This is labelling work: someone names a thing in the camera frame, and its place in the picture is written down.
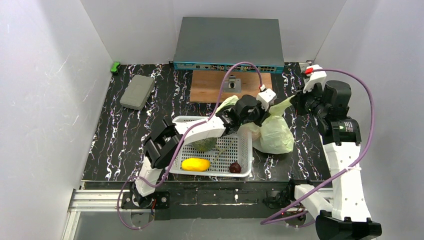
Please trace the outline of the light green plastic bag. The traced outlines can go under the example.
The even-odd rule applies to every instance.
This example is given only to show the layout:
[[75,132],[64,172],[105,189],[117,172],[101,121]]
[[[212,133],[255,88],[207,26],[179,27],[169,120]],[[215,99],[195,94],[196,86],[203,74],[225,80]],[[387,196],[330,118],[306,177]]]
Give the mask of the light green plastic bag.
[[251,95],[245,94],[241,98],[233,95],[222,102],[215,116],[223,121],[224,136],[236,132],[251,133],[252,146],[256,150],[286,154],[294,148],[294,136],[283,117],[290,105],[289,100],[284,100],[265,110]]

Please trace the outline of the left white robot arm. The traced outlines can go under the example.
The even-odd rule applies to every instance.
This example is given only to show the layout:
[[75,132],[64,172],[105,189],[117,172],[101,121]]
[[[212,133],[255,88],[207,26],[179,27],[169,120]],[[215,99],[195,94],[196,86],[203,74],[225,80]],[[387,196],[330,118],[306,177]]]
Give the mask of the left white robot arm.
[[180,123],[164,118],[143,142],[142,168],[130,187],[135,202],[142,206],[149,201],[167,178],[162,175],[163,169],[174,163],[182,146],[234,134],[249,123],[260,127],[269,116],[269,109],[261,101],[243,95],[234,105],[224,106],[207,118]]

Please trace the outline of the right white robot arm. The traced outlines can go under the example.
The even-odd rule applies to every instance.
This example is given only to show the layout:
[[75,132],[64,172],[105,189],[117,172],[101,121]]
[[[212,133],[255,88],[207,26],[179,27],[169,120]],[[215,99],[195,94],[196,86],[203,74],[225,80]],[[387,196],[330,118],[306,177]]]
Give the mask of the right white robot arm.
[[297,113],[316,118],[333,178],[332,203],[313,190],[314,181],[291,180],[288,187],[292,201],[310,194],[300,203],[314,217],[321,240],[372,240],[382,234],[381,224],[372,220],[368,210],[361,168],[355,163],[362,140],[358,122],[347,116],[351,94],[349,84],[330,80],[310,90],[300,89],[291,100]]

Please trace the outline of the dark red fake fruit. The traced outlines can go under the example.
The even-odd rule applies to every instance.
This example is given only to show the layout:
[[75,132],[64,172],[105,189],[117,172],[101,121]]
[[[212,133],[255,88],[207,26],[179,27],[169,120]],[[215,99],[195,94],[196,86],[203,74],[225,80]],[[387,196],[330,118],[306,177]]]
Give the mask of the dark red fake fruit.
[[238,162],[233,162],[230,166],[229,166],[229,172],[232,174],[240,174],[242,171],[242,167]]

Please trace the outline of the green fake melon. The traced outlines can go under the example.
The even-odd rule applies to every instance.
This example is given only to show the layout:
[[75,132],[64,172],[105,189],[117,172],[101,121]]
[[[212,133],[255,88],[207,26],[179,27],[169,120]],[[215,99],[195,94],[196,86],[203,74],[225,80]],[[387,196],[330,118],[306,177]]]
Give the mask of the green fake melon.
[[217,137],[209,137],[201,140],[197,140],[191,143],[192,147],[199,152],[207,152],[212,150],[218,142]]

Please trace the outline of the yellow fake mango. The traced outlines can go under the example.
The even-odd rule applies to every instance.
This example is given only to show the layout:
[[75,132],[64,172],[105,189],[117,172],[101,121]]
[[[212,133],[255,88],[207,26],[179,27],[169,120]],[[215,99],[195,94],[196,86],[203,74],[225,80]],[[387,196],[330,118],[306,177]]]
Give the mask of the yellow fake mango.
[[181,163],[181,169],[191,172],[204,172],[208,170],[211,163],[207,159],[202,158],[187,158]]

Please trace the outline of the white plastic basket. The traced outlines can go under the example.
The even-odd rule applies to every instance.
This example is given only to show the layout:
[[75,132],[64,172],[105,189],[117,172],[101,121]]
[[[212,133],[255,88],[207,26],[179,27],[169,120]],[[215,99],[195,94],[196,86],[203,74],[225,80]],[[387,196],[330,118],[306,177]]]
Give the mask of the white plastic basket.
[[[172,122],[178,133],[187,133],[173,165],[168,167],[172,174],[244,178],[251,173],[254,160],[251,133],[238,131],[223,135],[225,127],[218,117],[209,120],[207,116],[177,116]],[[217,144],[212,150],[200,152],[193,148],[192,142],[206,138],[217,138]],[[210,167],[206,171],[182,170],[181,163],[188,158],[209,160]],[[234,162],[241,165],[241,173],[229,172]]]

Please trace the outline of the grey rectangular case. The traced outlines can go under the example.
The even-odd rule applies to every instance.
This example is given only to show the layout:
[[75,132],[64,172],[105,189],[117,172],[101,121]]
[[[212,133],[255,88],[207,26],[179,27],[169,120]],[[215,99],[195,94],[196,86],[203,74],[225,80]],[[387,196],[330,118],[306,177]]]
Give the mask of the grey rectangular case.
[[119,103],[125,108],[140,111],[145,106],[154,86],[155,80],[152,77],[134,75]]

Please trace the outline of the green black small tool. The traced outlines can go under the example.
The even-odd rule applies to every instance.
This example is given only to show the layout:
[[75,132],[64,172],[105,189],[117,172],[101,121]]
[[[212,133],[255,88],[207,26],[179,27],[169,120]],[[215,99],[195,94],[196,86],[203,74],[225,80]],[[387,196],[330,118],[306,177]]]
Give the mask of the green black small tool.
[[110,72],[113,75],[117,75],[119,73],[119,69],[120,69],[121,63],[120,62],[114,62],[110,68]]

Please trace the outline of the small metal bracket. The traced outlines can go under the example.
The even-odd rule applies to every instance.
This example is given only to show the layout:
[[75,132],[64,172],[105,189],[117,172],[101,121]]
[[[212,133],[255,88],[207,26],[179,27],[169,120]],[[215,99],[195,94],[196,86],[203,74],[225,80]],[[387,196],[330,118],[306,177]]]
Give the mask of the small metal bracket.
[[235,75],[230,75],[224,82],[224,87],[222,89],[223,93],[241,93],[242,92],[242,83],[241,79],[237,78]]

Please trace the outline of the grey network switch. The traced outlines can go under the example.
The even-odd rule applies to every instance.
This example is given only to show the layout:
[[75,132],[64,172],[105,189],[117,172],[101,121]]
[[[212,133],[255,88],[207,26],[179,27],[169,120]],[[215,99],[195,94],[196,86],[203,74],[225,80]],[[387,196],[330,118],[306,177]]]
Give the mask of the grey network switch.
[[281,74],[285,61],[278,19],[183,17],[173,60],[176,70]]

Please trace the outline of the black base frame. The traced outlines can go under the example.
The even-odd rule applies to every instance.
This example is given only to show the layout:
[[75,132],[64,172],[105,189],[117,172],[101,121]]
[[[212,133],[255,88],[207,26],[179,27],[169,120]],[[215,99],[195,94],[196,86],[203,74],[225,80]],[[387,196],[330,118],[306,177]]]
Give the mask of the black base frame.
[[157,221],[264,219],[289,204],[294,181],[166,181],[146,197],[135,184],[120,198],[122,210],[146,210]]

